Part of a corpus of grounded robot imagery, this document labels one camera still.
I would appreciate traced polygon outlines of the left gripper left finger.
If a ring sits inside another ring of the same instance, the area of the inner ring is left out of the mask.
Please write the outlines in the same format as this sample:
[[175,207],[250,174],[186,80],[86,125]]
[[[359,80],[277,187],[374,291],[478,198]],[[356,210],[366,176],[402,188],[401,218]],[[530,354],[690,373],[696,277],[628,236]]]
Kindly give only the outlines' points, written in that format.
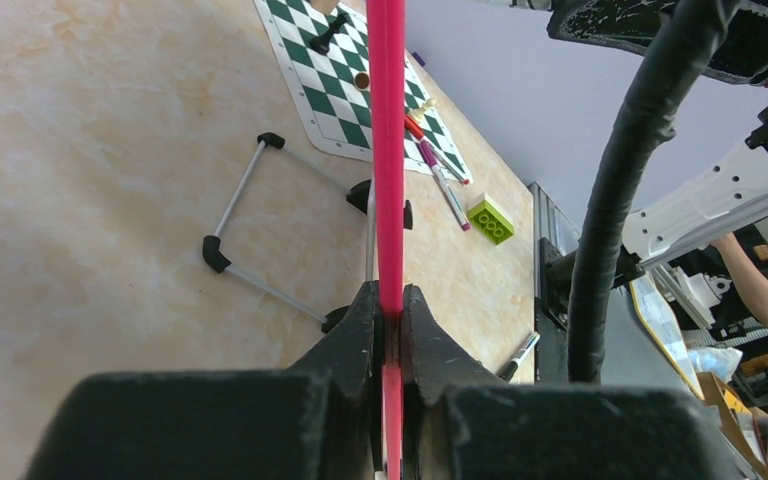
[[382,466],[381,313],[363,284],[274,370],[106,372],[78,382],[29,479],[370,479]]

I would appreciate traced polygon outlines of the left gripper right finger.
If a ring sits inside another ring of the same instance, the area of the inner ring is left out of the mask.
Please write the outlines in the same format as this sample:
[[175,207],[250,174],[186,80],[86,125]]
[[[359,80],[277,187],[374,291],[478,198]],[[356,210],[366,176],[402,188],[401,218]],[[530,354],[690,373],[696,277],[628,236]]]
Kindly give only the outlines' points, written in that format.
[[712,412],[672,389],[511,384],[404,290],[405,479],[737,479]]

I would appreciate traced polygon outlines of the white board with pink frame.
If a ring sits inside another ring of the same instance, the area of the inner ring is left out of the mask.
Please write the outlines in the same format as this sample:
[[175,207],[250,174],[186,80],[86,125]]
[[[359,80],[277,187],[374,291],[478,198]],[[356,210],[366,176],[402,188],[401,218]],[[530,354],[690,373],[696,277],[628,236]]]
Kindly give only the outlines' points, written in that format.
[[377,217],[379,299],[383,314],[382,391],[388,477],[401,477],[403,380],[403,105],[405,3],[366,3]]

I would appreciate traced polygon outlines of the person forearm in background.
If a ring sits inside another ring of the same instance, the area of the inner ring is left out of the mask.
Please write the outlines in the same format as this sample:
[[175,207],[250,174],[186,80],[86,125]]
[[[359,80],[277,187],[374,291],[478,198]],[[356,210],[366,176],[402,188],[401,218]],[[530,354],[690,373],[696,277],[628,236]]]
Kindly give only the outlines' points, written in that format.
[[719,252],[747,310],[768,327],[768,279],[750,260],[733,233],[712,241],[711,245]]

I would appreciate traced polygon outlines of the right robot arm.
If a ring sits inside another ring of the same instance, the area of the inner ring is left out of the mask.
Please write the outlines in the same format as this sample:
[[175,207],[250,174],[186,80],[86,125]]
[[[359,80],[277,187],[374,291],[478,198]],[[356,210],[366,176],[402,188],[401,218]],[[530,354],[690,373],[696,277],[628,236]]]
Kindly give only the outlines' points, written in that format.
[[589,243],[613,242],[649,266],[768,210],[768,106],[708,171],[648,207],[630,207],[699,78],[768,88],[768,1],[557,1],[548,34],[643,59],[600,164],[585,220]]

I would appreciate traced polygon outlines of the left black whiteboard foot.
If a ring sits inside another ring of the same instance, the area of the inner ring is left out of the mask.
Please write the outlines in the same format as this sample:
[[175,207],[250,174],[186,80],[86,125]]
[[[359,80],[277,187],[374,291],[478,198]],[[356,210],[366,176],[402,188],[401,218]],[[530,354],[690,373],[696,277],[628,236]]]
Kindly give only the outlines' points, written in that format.
[[329,333],[336,325],[338,325],[343,320],[349,308],[350,308],[349,305],[345,305],[330,311],[325,316],[325,322],[321,326],[321,332],[323,334]]

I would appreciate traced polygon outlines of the black whiteboard foot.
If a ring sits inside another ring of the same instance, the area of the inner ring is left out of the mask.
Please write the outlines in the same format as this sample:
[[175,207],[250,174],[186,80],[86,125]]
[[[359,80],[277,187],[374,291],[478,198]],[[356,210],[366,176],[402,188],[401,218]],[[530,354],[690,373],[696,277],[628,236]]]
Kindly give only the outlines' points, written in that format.
[[338,325],[343,320],[349,308],[350,308],[349,305],[345,305],[330,311],[325,316],[325,322],[321,326],[321,332],[323,334],[329,333],[336,325]]
[[[373,192],[372,179],[361,181],[351,187],[345,195],[345,200],[363,214],[376,212],[376,194]],[[413,207],[410,200],[403,206],[403,228],[411,231],[414,226]]]

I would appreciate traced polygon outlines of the right black whiteboard foot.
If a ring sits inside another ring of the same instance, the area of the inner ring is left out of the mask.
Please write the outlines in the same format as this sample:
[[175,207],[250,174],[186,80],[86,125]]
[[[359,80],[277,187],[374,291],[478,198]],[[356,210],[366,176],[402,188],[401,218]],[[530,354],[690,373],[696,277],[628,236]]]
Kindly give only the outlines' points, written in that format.
[[[351,187],[345,195],[345,200],[363,214],[376,212],[376,194],[373,192],[372,179],[361,181]],[[410,200],[403,206],[403,228],[411,231],[414,226],[413,207]]]

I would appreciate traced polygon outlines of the black capped marker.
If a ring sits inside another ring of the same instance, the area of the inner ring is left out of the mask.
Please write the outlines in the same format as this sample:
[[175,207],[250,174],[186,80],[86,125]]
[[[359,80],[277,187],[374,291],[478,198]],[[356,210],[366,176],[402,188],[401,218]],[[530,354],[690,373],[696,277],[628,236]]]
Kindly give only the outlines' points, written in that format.
[[534,350],[540,338],[541,335],[539,332],[532,331],[508,362],[500,369],[497,376],[506,382],[510,382],[525,359]]

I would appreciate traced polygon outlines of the green white toy brick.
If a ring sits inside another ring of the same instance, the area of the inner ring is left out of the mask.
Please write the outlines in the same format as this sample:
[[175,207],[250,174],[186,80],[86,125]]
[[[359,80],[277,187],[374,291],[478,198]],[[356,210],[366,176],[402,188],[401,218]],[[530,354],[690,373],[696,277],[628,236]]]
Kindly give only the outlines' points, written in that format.
[[507,241],[516,232],[510,216],[486,192],[469,202],[467,218],[472,227],[494,245]]

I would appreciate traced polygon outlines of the pink purple marker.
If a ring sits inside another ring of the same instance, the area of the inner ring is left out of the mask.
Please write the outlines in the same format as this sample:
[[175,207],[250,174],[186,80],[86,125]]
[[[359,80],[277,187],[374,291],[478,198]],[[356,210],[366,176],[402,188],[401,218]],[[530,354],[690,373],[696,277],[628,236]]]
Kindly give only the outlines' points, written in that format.
[[471,229],[471,224],[467,220],[454,192],[447,184],[446,177],[443,174],[439,161],[434,155],[430,143],[427,140],[420,140],[418,142],[418,149],[423,157],[424,162],[431,170],[435,181],[461,230],[469,231]]

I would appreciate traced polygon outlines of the cardboard box in background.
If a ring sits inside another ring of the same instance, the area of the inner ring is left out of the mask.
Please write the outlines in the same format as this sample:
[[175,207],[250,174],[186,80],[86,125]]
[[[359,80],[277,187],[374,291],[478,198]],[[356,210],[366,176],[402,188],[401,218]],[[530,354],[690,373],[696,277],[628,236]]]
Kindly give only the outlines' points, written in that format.
[[719,377],[709,372],[696,374],[704,402],[717,412],[720,430],[760,479],[768,479],[768,414],[747,407]]

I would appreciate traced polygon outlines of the red marker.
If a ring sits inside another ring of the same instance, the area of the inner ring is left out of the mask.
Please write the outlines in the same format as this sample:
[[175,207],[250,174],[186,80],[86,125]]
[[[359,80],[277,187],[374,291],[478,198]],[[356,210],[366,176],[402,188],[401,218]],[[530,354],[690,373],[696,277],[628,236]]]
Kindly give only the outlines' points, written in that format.
[[452,160],[450,160],[445,155],[443,151],[441,151],[437,146],[430,142],[424,131],[420,128],[419,124],[409,114],[405,114],[404,116],[404,126],[406,130],[414,137],[414,139],[419,141],[420,144],[424,143],[428,145],[437,160],[451,172],[451,174],[460,184],[470,184],[469,178],[461,172],[461,170],[454,164]]

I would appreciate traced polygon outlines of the purple toy block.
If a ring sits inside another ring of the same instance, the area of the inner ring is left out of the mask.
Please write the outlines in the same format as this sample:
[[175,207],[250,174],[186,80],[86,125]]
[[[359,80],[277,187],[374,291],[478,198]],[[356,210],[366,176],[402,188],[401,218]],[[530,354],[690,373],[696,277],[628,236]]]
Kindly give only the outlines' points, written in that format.
[[413,57],[413,59],[417,62],[417,64],[419,66],[425,67],[425,63],[426,62],[423,60],[423,58],[417,52],[415,52],[415,51],[411,52],[411,56]]

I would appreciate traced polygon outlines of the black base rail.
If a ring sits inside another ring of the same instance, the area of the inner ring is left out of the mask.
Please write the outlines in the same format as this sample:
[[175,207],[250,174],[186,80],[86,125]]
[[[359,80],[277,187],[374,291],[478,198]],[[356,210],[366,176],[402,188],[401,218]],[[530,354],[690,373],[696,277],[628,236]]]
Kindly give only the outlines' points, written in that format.
[[[541,335],[535,358],[536,380],[568,381],[568,304],[576,253],[563,254],[548,238],[537,242],[535,330]],[[612,290],[608,296],[605,333],[627,321],[619,299],[628,283],[643,275],[639,256],[620,250]]]

